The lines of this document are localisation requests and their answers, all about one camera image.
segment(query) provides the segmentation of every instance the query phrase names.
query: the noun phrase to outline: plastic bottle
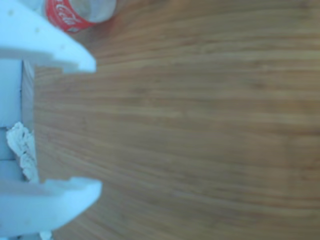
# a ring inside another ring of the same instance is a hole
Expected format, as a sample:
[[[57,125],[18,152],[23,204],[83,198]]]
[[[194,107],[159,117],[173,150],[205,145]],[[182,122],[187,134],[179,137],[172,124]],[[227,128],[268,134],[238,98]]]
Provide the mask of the plastic bottle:
[[[45,0],[44,15],[56,27],[76,33],[109,20],[126,0]]]

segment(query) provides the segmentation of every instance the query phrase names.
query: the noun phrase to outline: brown wood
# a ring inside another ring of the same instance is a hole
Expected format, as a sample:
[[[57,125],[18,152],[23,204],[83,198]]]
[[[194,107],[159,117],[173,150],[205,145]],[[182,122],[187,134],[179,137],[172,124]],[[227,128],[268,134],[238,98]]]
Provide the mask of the brown wood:
[[[141,0],[41,69],[42,178],[104,182],[57,240],[317,240],[320,1]]]

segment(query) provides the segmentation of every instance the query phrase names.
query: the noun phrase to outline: coca-cola logo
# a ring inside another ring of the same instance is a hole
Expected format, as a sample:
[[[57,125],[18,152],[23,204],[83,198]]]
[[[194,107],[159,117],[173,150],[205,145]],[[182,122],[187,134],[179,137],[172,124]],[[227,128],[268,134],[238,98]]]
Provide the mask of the coca-cola logo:
[[[76,15],[67,6],[63,4],[57,4],[55,8],[57,10],[57,14],[67,25],[72,26],[76,23],[81,23],[81,20],[77,19]]]

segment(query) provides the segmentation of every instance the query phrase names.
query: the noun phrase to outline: red label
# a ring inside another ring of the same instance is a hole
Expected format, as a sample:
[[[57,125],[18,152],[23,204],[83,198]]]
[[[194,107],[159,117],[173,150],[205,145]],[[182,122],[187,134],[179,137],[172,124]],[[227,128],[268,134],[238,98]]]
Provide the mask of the red label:
[[[77,33],[95,25],[79,16],[69,0],[45,0],[45,14],[50,23],[68,33]]]

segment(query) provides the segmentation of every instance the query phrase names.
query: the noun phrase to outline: wood grain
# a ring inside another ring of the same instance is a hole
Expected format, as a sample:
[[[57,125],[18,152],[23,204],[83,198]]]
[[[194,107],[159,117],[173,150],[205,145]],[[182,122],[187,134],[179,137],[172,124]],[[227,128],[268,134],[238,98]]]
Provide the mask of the wood grain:
[[[139,0],[40,69],[45,178],[101,179],[57,240],[316,240],[320,1]]]

